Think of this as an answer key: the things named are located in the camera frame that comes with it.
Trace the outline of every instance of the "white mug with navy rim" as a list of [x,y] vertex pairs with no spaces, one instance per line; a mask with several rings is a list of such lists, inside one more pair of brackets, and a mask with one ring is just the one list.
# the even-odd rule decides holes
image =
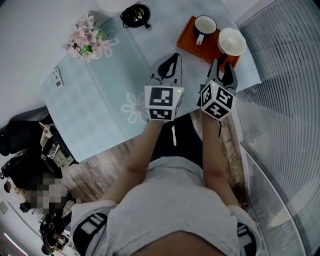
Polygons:
[[213,18],[205,15],[197,17],[193,25],[193,32],[197,37],[196,44],[200,46],[202,41],[210,37],[216,30],[217,23]]

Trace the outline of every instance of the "white bowl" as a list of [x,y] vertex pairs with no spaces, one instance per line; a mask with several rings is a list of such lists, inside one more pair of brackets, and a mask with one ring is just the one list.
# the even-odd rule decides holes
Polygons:
[[218,48],[223,54],[240,56],[246,50],[246,39],[240,31],[227,27],[220,31]]

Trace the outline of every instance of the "table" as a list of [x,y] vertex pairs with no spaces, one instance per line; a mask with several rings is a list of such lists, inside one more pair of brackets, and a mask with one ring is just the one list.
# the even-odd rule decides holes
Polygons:
[[[198,107],[199,85],[209,65],[176,47],[190,17],[208,15],[218,29],[237,28],[220,0],[143,0],[151,11],[152,30],[122,27],[119,16],[104,24],[113,33],[112,56],[85,64],[67,56],[58,65],[64,85],[55,88],[48,77],[41,87],[44,101],[61,137],[78,161],[139,135],[146,125],[144,85],[149,67],[161,57],[182,56],[185,96],[178,116]],[[235,68],[238,91],[260,83],[249,50]]]

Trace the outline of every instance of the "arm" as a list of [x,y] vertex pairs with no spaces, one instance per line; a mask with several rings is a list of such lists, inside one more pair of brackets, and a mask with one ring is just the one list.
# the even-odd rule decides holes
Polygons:
[[218,122],[202,112],[204,183],[218,194],[226,206],[240,206],[224,175],[228,162],[222,153],[218,134]]
[[162,121],[148,122],[135,143],[124,170],[100,201],[111,200],[119,204],[131,189],[144,181],[162,126]]

